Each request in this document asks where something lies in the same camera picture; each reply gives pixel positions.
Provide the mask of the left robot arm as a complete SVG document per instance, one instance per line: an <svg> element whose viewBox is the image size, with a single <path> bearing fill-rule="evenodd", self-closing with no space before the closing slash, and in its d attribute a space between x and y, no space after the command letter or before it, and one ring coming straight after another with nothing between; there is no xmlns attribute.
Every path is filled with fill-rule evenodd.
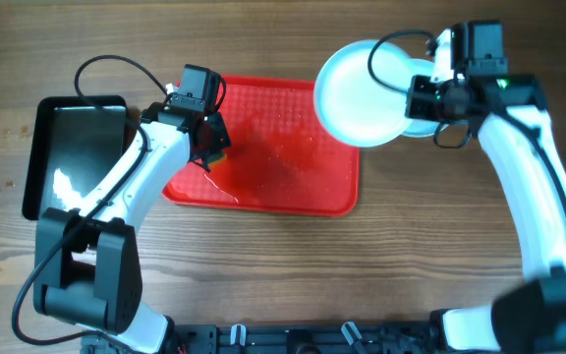
<svg viewBox="0 0 566 354"><path fill-rule="evenodd" d="M128 149L81 203L50 207L35 233L34 268L15 300L11 325L21 341L49 346L94 337L130 353L181 353L174 321L142 301L136 234L164 187L192 163L204 171L231 145L220 107L222 76L187 65L133 123ZM35 339L21 330L26 296L41 315L79 325L74 336Z"/></svg>

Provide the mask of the orange green sponge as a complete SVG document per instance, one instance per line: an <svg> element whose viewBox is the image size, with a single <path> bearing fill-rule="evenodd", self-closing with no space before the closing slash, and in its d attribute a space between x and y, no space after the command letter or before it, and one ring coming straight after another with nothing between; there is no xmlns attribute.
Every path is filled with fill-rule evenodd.
<svg viewBox="0 0 566 354"><path fill-rule="evenodd" d="M207 165L209 167L214 166L215 164L219 164L222 163L223 161L225 161L227 159L227 154L224 150L218 151L214 154L211 154L207 159Z"/></svg>

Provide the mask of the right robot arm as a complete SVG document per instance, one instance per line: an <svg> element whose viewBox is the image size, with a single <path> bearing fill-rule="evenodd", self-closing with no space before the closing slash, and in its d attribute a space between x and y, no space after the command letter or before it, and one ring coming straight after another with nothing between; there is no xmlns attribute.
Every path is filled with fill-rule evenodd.
<svg viewBox="0 0 566 354"><path fill-rule="evenodd" d="M430 34L433 70L412 79L406 114L440 126L463 123L500 180L519 237L524 282L492 303L441 314L450 350L566 351L566 173L544 92L512 74L496 21Z"/></svg>

